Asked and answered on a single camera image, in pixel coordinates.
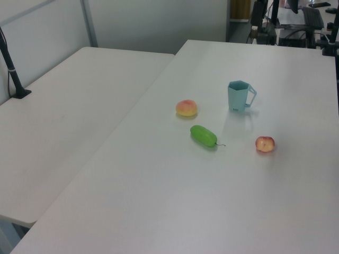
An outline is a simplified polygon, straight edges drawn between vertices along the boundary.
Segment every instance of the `cup handle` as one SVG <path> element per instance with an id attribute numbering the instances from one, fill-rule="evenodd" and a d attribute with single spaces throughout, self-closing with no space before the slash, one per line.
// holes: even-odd
<path id="1" fill-rule="evenodd" d="M 246 103 L 246 104 L 245 104 L 245 107 L 250 107 L 250 106 L 252 105 L 252 102 L 254 101 L 255 96 L 256 96 L 256 90 L 254 90 L 253 87 L 252 87 L 251 85 L 248 85 L 248 90 L 249 90 L 251 93 L 253 93 L 254 96 L 253 96 L 253 98 L 252 98 L 252 100 L 251 100 L 251 103 L 249 103 L 249 104 Z"/>

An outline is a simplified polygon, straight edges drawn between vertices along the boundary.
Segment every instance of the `computer monitor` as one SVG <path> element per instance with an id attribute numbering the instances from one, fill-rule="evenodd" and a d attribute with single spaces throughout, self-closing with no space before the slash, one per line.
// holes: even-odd
<path id="1" fill-rule="evenodd" d="M 298 14 L 298 3 L 299 0 L 287 0 L 288 5 L 290 6 L 291 10 Z"/>

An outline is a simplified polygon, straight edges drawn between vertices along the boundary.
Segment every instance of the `table surface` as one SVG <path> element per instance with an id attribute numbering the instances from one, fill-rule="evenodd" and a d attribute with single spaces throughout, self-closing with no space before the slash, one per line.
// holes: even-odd
<path id="1" fill-rule="evenodd" d="M 0 218 L 30 227 L 173 55 L 82 48 L 0 106 Z"/>
<path id="2" fill-rule="evenodd" d="M 228 110 L 239 79 L 257 90 L 244 114 Z M 183 99 L 195 118 L 176 115 Z M 195 142 L 195 124 L 226 147 Z M 12 254 L 337 253 L 338 151 L 333 58 L 188 41 Z"/>

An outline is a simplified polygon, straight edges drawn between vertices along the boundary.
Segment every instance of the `black stand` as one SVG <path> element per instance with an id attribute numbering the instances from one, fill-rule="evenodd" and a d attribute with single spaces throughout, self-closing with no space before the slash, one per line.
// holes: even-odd
<path id="1" fill-rule="evenodd" d="M 317 40 L 316 45 L 323 48 L 323 56 L 337 57 L 337 49 L 339 49 L 339 42 L 336 42 L 339 28 L 339 5 L 335 14 L 331 37 L 329 42 L 324 40 Z"/>
<path id="2" fill-rule="evenodd" d="M 8 71 L 11 74 L 14 86 L 16 88 L 16 94 L 14 94 L 12 97 L 13 98 L 17 98 L 17 99 L 22 99 L 23 97 L 25 97 L 27 94 L 30 94 L 31 91 L 30 90 L 25 90 L 22 85 L 21 82 L 19 80 L 19 77 L 16 73 L 16 70 L 14 68 L 10 53 L 8 52 L 7 49 L 7 45 L 5 43 L 5 39 L 3 38 L 2 34 L 0 33 L 1 37 L 0 37 L 0 50 L 1 53 L 5 59 Z"/>
<path id="3" fill-rule="evenodd" d="M 335 14 L 334 24 L 332 28 L 332 33 L 329 41 L 324 40 L 317 40 L 317 46 L 320 46 L 323 48 L 323 56 L 329 56 L 329 57 L 335 57 L 335 69 L 336 69 L 336 75 L 337 75 L 337 95 L 338 95 L 338 107 L 339 107 L 339 62 L 338 62 L 338 54 L 337 49 L 339 49 L 339 42 L 335 41 L 338 34 L 338 28 L 339 28 L 339 5 L 337 8 L 337 12 Z"/>

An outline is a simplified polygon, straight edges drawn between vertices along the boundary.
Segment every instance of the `peach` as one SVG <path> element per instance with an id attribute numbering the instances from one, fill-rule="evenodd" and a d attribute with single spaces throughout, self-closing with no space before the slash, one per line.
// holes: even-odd
<path id="1" fill-rule="evenodd" d="M 186 99 L 184 101 L 179 102 L 175 108 L 177 114 L 182 116 L 194 116 L 198 111 L 198 107 L 195 101 L 190 99 Z"/>
<path id="2" fill-rule="evenodd" d="M 260 152 L 270 152 L 273 151 L 275 142 L 271 137 L 259 137 L 255 141 L 255 147 Z"/>

